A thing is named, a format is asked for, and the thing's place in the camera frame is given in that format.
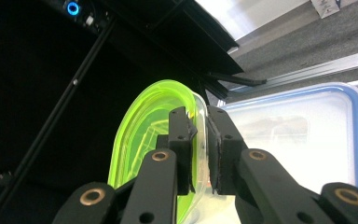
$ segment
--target clear plastic container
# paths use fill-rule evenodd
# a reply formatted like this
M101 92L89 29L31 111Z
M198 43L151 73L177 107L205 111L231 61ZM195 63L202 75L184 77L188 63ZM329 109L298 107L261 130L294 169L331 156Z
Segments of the clear plastic container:
M108 184L119 188L135 178L147 152L156 148L157 136L168 134L169 113L184 106L197 127L193 139L192 176L196 193L179 196L177 221L183 222L204 194L208 180L206 155L206 105L188 87L173 80L162 80L145 89L127 111L115 138Z
M249 148L272 153L298 184L358 187L358 89L327 83L222 106ZM241 223L233 196L208 187L187 223Z

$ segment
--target blue led light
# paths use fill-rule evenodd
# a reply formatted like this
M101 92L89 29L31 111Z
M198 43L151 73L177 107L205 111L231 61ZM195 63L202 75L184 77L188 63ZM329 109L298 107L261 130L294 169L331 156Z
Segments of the blue led light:
M71 16L79 14L79 5L76 2L70 2L66 7L66 10Z

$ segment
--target brass screw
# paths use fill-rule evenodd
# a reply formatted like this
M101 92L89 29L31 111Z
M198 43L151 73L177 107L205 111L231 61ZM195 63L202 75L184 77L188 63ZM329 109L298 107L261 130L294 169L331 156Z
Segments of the brass screw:
M267 158L267 155L266 153L264 152L261 152L261 151L250 151L249 152L249 156L254 159L254 160L257 160L257 161L263 161Z
M88 196L91 193L98 193L98 197L96 199L90 199ZM105 196L105 191L103 189L89 189L84 192L80 197L80 202L86 206L91 206L96 203L99 203Z
M336 189L334 192L345 203L358 206L358 193L356 191L351 189Z
M170 154L165 151L155 152L152 156L153 161L166 161L170 157Z

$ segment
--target gray floor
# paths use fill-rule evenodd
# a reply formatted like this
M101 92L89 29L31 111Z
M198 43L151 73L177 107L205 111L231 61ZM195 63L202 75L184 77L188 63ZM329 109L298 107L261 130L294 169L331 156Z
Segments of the gray floor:
M246 52L235 60L245 71L243 77L261 79L277 77L355 53L358 53L358 2L342 8L340 12L328 18L313 21L288 35ZM252 94L228 97L227 102L288 91L317 83L354 80L358 80L358 69ZM229 89L238 87L235 84L223 83ZM211 104L216 103L213 97L210 100Z

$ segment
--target plastic container lid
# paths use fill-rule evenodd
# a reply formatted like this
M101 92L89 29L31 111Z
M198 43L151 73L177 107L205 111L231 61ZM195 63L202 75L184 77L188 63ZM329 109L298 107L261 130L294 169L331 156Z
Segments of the plastic container lid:
M163 80L148 87L135 99L117 130L108 178L108 184L115 189L135 178L144 155L156 148L157 136L168 134L169 112L180 106L186 107L198 133L193 139L192 165L197 193L178 197L179 223L185 220L205 191L209 174L205 151L206 105L188 87L176 81Z
M225 105L249 148L271 152L298 184L358 187L358 89L328 83Z

